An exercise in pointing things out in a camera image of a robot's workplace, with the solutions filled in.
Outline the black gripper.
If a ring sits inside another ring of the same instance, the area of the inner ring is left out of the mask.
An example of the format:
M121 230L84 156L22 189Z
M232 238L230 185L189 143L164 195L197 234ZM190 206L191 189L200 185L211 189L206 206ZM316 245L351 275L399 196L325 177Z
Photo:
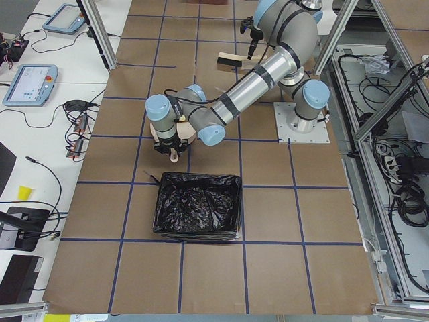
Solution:
M250 37L252 39L247 53L247 59L251 60L259 43L258 39L263 39L263 32L254 26L253 16L247 17L241 21L240 33L244 34L247 30L250 31Z
M154 150L161 154L171 154L172 150L178 155L188 148L188 140L176 140L171 142L158 141L154 142Z

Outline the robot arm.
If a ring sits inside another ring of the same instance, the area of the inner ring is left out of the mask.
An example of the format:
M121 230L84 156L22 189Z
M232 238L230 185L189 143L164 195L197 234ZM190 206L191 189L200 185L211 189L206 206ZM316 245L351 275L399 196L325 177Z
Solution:
M316 46L315 19L301 12L277 31L280 37L275 41L274 53L223 93L212 106L197 84L173 95L164 93L148 98L145 110L158 137L154 149L169 156L179 155L187 149L188 142L180 139L176 126L181 116L191 124L205 145L220 143L230 122L280 84L283 78L297 73Z
M255 13L240 25L242 34L250 31L247 58L253 58L263 40L272 48L283 48L301 67L316 46L322 7L322 1L259 1Z

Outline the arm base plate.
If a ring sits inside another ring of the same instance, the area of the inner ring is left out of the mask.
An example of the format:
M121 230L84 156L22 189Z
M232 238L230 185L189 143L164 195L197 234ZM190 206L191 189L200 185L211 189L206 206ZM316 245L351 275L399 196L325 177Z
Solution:
M296 115L295 103L275 102L274 113L278 142L283 144L329 144L330 139L322 112L314 120Z

